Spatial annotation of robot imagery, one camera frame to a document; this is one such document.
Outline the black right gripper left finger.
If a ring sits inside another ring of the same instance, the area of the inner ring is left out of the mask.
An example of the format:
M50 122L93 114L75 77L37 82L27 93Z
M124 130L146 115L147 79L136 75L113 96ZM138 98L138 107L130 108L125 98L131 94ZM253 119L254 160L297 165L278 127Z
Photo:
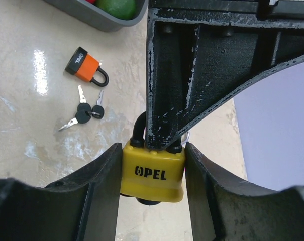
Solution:
M0 179L0 240L114 240L122 145L44 188Z

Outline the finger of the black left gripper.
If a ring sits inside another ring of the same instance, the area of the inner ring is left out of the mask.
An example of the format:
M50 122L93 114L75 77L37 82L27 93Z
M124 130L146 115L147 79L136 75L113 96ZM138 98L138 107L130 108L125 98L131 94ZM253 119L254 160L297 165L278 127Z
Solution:
M149 1L146 146L163 150L254 83L304 63L304 1Z

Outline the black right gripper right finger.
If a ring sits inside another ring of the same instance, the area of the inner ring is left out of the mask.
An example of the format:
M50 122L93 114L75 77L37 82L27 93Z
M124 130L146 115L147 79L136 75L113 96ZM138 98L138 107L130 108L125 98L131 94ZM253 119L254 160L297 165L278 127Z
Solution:
M304 186L270 190L186 144L186 188L194 240L304 240Z

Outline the yellow padlock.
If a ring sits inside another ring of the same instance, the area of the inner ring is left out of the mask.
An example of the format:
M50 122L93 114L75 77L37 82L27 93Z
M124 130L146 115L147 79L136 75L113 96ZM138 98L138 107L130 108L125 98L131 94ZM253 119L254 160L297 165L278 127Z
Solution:
M145 129L146 113L143 112L135 121L132 136L123 148L120 194L150 206L180 202L185 168L181 138L165 150L150 150L143 138Z

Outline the black head key set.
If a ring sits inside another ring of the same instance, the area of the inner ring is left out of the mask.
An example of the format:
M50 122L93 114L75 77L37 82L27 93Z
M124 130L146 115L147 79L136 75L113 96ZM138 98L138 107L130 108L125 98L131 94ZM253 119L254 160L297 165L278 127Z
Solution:
M80 102L77 107L76 114L74 118L72 118L68 123L63 125L59 129L59 131L65 130L76 124L85 124L89 122L92 117L96 119L102 119L104 117L105 109L102 106L102 100L104 95L103 90L99 92L98 100L96 102L96 105L94 105L93 107L91 107L90 104L87 103L81 85L78 86L78 93Z

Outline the orange padlock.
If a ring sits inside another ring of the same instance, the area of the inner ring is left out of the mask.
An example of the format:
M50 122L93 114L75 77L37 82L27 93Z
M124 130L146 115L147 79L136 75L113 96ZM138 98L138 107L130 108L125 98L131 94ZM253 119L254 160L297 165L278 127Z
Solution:
M100 63L82 47L78 47L73 53L65 67L65 71L84 82L93 83L99 87L105 87L109 83L109 76L101 68ZM103 76L103 82L98 82L94 78L97 72Z

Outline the yellow padlock key set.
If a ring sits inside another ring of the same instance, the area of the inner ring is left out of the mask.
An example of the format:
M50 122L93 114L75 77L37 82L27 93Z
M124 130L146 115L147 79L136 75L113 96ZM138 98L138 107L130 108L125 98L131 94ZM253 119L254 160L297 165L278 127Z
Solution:
M187 131L185 134L182 135L181 137L181 144L184 145L185 143L188 142L190 137L190 131Z

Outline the green lime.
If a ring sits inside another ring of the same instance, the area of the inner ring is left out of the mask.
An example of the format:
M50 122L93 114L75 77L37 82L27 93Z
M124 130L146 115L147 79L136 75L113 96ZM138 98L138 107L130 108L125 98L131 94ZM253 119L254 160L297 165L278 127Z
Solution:
M95 5L121 20L130 20L136 13L136 2L134 0L99 0L96 1Z

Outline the dark grey fruit tray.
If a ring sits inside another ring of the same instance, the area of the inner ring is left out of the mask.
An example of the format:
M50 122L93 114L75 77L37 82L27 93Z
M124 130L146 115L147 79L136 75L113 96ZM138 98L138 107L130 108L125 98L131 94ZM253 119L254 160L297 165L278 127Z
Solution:
M148 1L136 1L134 17L131 20L121 20L87 1L45 0L45 2L103 32L115 32L123 27L138 24L148 6Z

